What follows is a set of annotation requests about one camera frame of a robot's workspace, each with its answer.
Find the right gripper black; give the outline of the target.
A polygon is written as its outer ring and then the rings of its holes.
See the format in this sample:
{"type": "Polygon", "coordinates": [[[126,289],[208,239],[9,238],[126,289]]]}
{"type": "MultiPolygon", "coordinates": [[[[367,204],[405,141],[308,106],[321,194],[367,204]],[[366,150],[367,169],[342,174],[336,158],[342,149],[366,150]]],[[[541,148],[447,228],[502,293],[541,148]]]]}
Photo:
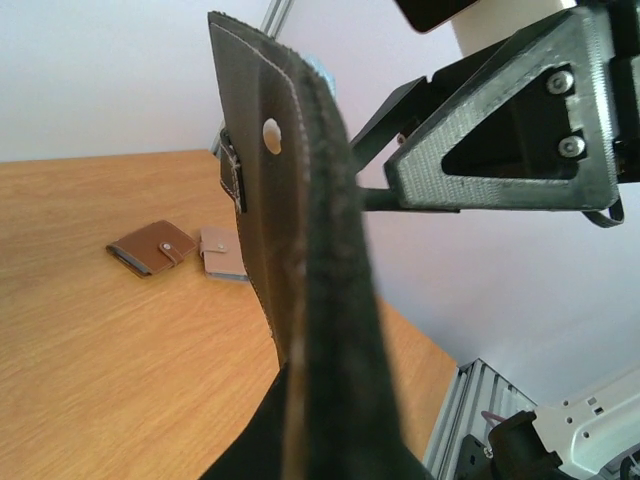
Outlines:
{"type": "Polygon", "coordinates": [[[637,183],[639,3],[601,6],[504,42],[385,163],[400,204],[603,210],[637,183]]]}

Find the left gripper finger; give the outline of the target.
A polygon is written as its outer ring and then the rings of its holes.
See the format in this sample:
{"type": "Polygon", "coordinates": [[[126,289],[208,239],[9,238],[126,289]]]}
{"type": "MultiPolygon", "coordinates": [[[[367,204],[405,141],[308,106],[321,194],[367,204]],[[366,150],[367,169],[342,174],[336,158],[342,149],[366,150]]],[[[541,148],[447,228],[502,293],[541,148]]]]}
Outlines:
{"type": "Polygon", "coordinates": [[[247,426],[200,479],[282,477],[288,367],[281,367],[247,426]]]}

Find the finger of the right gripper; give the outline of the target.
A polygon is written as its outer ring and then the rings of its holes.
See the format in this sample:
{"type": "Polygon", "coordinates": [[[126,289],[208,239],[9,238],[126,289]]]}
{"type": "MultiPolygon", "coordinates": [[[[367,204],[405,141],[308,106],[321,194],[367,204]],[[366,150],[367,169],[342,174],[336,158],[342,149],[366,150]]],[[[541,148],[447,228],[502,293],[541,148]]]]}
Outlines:
{"type": "Polygon", "coordinates": [[[435,75],[396,88],[351,141],[357,171],[399,135],[384,163],[387,189],[360,187],[365,211],[458,213],[460,180],[442,161],[460,144],[460,80],[435,75]]]}

